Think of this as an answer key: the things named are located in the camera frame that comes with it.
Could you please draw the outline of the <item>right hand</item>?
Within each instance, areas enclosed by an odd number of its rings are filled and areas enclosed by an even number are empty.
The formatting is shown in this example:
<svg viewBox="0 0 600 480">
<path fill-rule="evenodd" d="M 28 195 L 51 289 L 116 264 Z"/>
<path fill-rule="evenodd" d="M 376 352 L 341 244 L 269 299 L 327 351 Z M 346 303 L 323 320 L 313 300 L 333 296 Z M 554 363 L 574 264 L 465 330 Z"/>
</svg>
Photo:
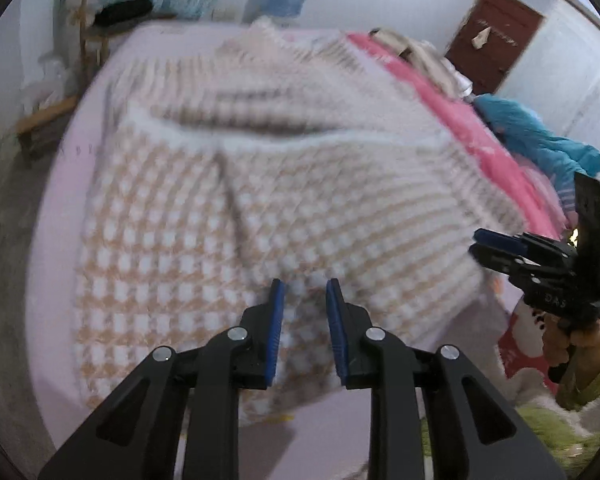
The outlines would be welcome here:
<svg viewBox="0 0 600 480">
<path fill-rule="evenodd" d="M 543 356 L 549 366 L 569 362 L 569 349 L 577 364 L 586 372 L 600 368 L 600 321 L 585 328 L 571 327 L 565 320 L 550 313 L 544 314 Z"/>
</svg>

